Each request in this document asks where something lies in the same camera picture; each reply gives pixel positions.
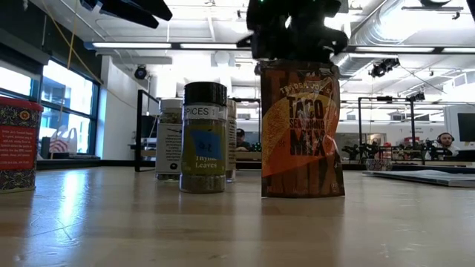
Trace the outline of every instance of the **headphones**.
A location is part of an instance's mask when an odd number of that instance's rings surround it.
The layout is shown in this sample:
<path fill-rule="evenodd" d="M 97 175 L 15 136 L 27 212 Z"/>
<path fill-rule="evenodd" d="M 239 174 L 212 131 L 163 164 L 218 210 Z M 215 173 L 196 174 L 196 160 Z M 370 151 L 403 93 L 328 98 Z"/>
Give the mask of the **headphones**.
<path fill-rule="evenodd" d="M 438 137 L 437 137 L 437 142 L 439 144 L 442 144 L 442 141 L 440 140 L 440 137 L 443 136 L 444 134 L 448 134 L 452 137 L 452 142 L 455 141 L 455 138 L 450 134 L 450 133 L 441 133 Z"/>

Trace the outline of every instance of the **ceiling duct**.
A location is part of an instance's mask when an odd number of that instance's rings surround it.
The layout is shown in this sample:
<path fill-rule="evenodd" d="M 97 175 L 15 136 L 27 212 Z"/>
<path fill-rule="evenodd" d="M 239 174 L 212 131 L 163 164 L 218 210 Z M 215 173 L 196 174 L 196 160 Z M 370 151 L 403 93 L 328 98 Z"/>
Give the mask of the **ceiling duct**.
<path fill-rule="evenodd" d="M 404 40 L 412 36 L 419 29 L 412 27 L 410 29 L 401 26 L 401 20 L 405 19 L 402 7 L 404 1 L 387 0 L 376 8 L 375 12 L 368 18 L 364 24 L 352 34 L 350 44 L 352 45 L 400 45 Z M 338 62 L 341 75 L 354 76 L 363 67 L 368 66 L 374 58 L 368 56 L 351 57 L 340 56 L 333 58 Z"/>

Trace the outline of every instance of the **man wearing headphones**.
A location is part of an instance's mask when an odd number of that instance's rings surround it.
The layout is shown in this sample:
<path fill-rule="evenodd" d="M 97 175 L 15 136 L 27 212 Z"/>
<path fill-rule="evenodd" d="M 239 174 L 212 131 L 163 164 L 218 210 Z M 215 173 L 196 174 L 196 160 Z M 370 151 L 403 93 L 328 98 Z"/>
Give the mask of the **man wearing headphones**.
<path fill-rule="evenodd" d="M 434 146 L 436 148 L 445 148 L 445 149 L 449 150 L 452 153 L 452 155 L 450 155 L 450 156 L 456 156 L 459 153 L 460 148 L 453 145 L 452 144 L 453 141 L 455 141 L 455 139 L 450 133 L 441 133 L 437 137 L 437 140 L 436 140 L 436 143 L 434 144 Z M 428 159 L 428 160 L 431 159 L 431 156 L 430 156 L 429 152 L 427 152 L 425 154 L 425 159 Z"/>

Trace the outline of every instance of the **ceiling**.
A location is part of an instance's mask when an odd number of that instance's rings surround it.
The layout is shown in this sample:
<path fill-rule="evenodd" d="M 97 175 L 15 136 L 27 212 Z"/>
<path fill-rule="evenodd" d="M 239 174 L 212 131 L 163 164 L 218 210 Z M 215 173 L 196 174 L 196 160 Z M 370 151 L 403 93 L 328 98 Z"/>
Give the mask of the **ceiling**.
<path fill-rule="evenodd" d="M 44 3 L 55 20 L 74 29 L 74 13 L 79 18 L 76 35 L 84 41 L 95 42 L 236 42 L 247 34 L 245 15 L 238 17 L 238 10 L 245 14 L 248 0 L 215 0 L 215 4 L 207 4 L 206 0 L 166 0 L 174 17 L 171 21 L 160 21 L 159 27 L 149 29 L 121 19 L 99 14 L 97 8 L 92 12 L 80 5 L 76 0 L 31 0 L 43 10 Z M 351 42 L 358 43 L 366 30 L 378 26 L 377 15 L 383 13 L 387 6 L 395 0 L 349 0 L 350 12 L 339 13 L 334 19 L 328 19 L 331 27 L 345 30 L 351 34 Z M 463 7 L 460 17 L 453 20 L 455 12 L 428 12 L 402 10 L 404 7 L 420 6 L 417 0 L 397 0 L 398 8 L 389 14 L 384 13 L 384 23 L 379 25 L 387 39 L 393 39 L 392 45 L 450 45 L 463 46 L 475 44 L 475 23 L 465 1 L 453 0 L 449 7 Z M 166 62 L 171 58 L 173 64 L 167 68 L 180 72 L 182 78 L 178 83 L 196 79 L 217 79 L 221 71 L 212 67 L 214 52 L 192 52 L 179 50 L 107 50 L 100 53 L 113 56 L 114 64 L 131 72 L 138 64 L 147 64 L 152 73 L 160 73 Z M 247 52 L 229 52 L 236 65 L 228 68 L 233 87 L 257 87 L 259 77 L 254 75 L 251 55 Z M 401 95 L 416 90 L 423 90 L 428 98 L 444 98 L 441 92 L 444 84 L 454 78 L 475 69 L 475 56 L 447 55 L 399 55 L 401 67 L 381 78 L 372 78 L 368 71 L 373 63 L 381 59 L 353 57 L 341 54 L 334 62 L 351 63 L 347 69 L 350 79 L 341 80 L 343 98 L 354 98 L 357 95 Z M 345 71 L 347 66 L 340 65 Z"/>

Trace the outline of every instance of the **person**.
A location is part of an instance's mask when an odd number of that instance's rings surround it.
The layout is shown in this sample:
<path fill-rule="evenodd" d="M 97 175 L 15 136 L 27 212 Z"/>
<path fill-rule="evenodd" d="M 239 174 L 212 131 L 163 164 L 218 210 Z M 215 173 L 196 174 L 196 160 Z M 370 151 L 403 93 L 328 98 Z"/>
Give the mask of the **person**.
<path fill-rule="evenodd" d="M 244 141 L 246 132 L 243 129 L 236 130 L 236 151 L 250 151 L 251 144 Z"/>
<path fill-rule="evenodd" d="M 453 145 L 455 141 L 454 137 L 450 133 L 441 133 L 434 144 L 436 148 L 445 148 L 449 150 L 452 154 L 448 156 L 456 156 L 459 153 L 460 148 Z M 432 159 L 430 151 L 425 154 L 425 159 Z"/>

